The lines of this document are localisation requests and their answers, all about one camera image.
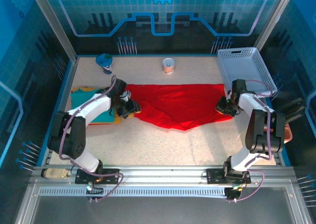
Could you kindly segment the red t-shirt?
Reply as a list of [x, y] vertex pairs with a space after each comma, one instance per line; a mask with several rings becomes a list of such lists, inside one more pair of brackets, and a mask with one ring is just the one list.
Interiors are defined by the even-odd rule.
[[232, 119], [215, 109], [225, 93], [223, 84], [129, 84], [127, 89], [141, 107], [135, 117], [160, 128], [187, 131]]

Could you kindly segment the grey perforated plastic basket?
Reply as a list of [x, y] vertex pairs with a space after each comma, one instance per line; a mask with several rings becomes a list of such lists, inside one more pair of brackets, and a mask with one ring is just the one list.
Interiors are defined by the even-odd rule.
[[223, 80], [225, 91], [231, 90], [236, 79], [246, 80], [250, 91], [271, 96], [277, 91], [276, 85], [255, 47], [220, 49], [217, 53], [217, 65]]

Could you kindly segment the blue toy figurine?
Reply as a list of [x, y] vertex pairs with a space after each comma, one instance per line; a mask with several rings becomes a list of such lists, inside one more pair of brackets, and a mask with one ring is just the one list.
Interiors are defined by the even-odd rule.
[[111, 54], [103, 53], [97, 56], [95, 61], [102, 68], [105, 74], [112, 74], [113, 57]]

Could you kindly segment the orange print tin can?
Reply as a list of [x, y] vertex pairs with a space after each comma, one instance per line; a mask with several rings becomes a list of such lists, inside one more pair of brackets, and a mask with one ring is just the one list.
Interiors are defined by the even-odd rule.
[[162, 61], [163, 72], [166, 74], [171, 74], [174, 71], [175, 60], [173, 58], [165, 58]]

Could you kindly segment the black bar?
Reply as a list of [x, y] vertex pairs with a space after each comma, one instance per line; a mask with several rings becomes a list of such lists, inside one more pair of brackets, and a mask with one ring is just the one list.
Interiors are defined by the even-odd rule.
[[285, 114], [285, 122], [290, 123], [302, 117], [304, 110], [305, 106], [303, 105], [296, 105], [283, 109], [283, 113]]
[[285, 114], [290, 115], [296, 112], [300, 112], [306, 108], [306, 104], [302, 98], [297, 98], [291, 102], [285, 103], [282, 105], [278, 111]]

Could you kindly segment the terracotta plastic bin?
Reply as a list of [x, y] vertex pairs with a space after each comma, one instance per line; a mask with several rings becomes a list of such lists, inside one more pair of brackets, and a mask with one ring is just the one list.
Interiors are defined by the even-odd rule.
[[293, 139], [293, 134], [290, 128], [290, 125], [287, 123], [285, 124], [284, 128], [284, 143], [288, 143]]

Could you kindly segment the black controller module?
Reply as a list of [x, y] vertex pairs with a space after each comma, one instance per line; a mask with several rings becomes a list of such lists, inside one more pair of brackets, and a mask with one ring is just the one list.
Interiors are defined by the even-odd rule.
[[226, 200], [229, 202], [237, 202], [240, 199], [243, 187], [242, 186], [234, 186], [234, 187], [225, 187], [224, 194]]
[[98, 202], [98, 200], [101, 198], [101, 194], [104, 194], [104, 189], [100, 187], [96, 187], [93, 182], [89, 182], [86, 187], [86, 195], [87, 199], [90, 203], [92, 202]]

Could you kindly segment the beige cylindrical object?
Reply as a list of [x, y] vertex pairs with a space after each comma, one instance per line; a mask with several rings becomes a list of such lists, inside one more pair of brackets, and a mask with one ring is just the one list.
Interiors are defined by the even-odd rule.
[[67, 169], [47, 168], [41, 172], [41, 177], [45, 179], [66, 179], [68, 177]]

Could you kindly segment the grey framed metal panel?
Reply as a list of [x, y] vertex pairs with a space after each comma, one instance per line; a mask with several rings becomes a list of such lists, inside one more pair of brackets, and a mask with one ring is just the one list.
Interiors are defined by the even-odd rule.
[[316, 224], [316, 208], [305, 205], [291, 185], [262, 187], [246, 199], [229, 202], [208, 197], [41, 196], [27, 190], [12, 224]]

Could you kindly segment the aluminium frame post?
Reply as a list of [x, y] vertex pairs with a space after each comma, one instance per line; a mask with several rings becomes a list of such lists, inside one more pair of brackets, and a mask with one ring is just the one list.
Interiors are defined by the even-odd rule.
[[66, 32], [64, 31], [57, 15], [55, 14], [51, 4], [48, 0], [35, 0], [38, 4], [40, 10], [42, 11], [43, 15], [45, 16], [46, 20], [48, 21], [51, 29], [55, 33], [58, 41], [60, 42], [61, 46], [63, 47], [65, 53], [69, 57], [70, 61], [72, 63], [77, 62], [77, 54], [75, 53], [75, 50], [73, 46], [71, 45], [71, 42], [69, 41], [69, 38], [66, 35]]
[[277, 22], [280, 20], [285, 8], [287, 7], [290, 0], [278, 0], [273, 11], [268, 18], [263, 30], [259, 34], [254, 47], [261, 51], [264, 47], [266, 41], [268, 40], [270, 34], [272, 33], [273, 29], [275, 28]]

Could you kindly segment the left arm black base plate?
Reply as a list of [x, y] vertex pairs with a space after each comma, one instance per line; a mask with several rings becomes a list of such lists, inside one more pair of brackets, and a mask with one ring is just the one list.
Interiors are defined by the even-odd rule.
[[[109, 175], [119, 173], [119, 169], [102, 169], [99, 171], [100, 175]], [[77, 170], [75, 177], [75, 184], [118, 184], [119, 176], [116, 174], [114, 176], [100, 177], [90, 175], [83, 170]]]

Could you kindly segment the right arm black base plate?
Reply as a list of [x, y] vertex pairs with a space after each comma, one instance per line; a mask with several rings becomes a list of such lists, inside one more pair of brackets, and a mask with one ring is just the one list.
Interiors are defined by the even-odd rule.
[[223, 169], [206, 169], [208, 184], [250, 184], [251, 177], [248, 171], [227, 171]]

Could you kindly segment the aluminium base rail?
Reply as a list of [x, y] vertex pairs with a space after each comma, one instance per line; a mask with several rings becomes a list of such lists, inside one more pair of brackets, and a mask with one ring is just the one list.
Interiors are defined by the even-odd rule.
[[[214, 166], [114, 166], [105, 165], [106, 169], [119, 169], [124, 175], [122, 186], [145, 187], [198, 187], [207, 186], [202, 173], [208, 169], [220, 169]], [[257, 187], [265, 175], [262, 187], [279, 187], [296, 184], [296, 176], [292, 167], [253, 166], [250, 169], [251, 183], [247, 187]]]

